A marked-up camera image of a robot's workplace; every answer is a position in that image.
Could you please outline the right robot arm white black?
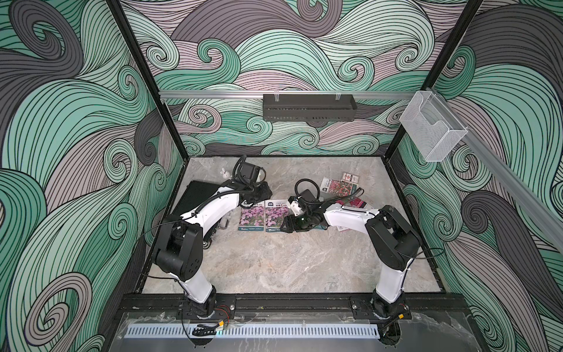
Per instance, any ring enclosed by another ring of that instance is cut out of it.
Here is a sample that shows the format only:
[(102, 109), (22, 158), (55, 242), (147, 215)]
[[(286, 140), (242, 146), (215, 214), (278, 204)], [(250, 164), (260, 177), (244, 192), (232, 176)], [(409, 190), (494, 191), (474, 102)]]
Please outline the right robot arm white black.
[(372, 293), (375, 316), (388, 320), (404, 314), (404, 283), (418, 256), (420, 236), (391, 205), (380, 209), (352, 208), (334, 203), (311, 210), (291, 211), (284, 217), (284, 233), (307, 232), (317, 226), (344, 227), (369, 236), (381, 261), (378, 283)]

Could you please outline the purple flower seed packet front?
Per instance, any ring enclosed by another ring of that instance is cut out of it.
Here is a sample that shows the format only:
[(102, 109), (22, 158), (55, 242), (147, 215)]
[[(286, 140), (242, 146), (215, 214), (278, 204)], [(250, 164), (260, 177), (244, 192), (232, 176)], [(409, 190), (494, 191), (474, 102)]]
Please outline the purple flower seed packet front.
[(265, 206), (262, 202), (242, 209), (238, 230), (251, 232), (265, 230)]

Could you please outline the purple flower seed packet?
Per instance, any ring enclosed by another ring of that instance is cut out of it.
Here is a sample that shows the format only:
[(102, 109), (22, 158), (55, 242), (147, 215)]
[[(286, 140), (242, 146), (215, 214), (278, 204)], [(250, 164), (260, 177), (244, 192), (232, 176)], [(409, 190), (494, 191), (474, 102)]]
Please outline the purple flower seed packet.
[(265, 230), (265, 206), (262, 202), (242, 209), (238, 230), (251, 232)]
[(270, 199), (265, 202), (265, 231), (276, 233), (280, 231), (284, 218), (290, 213), (287, 200)]

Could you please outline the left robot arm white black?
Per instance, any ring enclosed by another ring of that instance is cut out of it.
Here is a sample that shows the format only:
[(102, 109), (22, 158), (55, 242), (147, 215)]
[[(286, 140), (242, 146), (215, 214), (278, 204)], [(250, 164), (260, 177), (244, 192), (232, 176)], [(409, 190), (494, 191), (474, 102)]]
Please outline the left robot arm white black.
[(201, 270), (204, 235), (230, 211), (254, 205), (273, 195), (265, 181), (246, 185), (227, 181), (196, 208), (164, 222), (152, 253), (152, 261), (183, 289), (193, 314), (210, 317), (215, 310), (216, 288)]

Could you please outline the pink flower packet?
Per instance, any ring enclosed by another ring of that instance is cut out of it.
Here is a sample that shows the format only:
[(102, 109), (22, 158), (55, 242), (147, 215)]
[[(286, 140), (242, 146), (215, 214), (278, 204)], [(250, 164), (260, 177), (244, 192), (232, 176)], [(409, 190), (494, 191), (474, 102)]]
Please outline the pink flower packet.
[(367, 203), (360, 198), (355, 198), (347, 202), (345, 205), (352, 208), (365, 208)]

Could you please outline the red flower green seed packet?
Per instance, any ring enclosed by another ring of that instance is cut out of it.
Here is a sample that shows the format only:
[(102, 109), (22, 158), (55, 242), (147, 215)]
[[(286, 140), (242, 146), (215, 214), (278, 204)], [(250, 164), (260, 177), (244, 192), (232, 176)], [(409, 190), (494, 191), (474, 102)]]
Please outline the red flower green seed packet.
[(324, 177), (320, 185), (322, 194), (336, 197), (346, 197), (352, 195), (357, 190), (357, 185), (344, 180), (333, 180)]

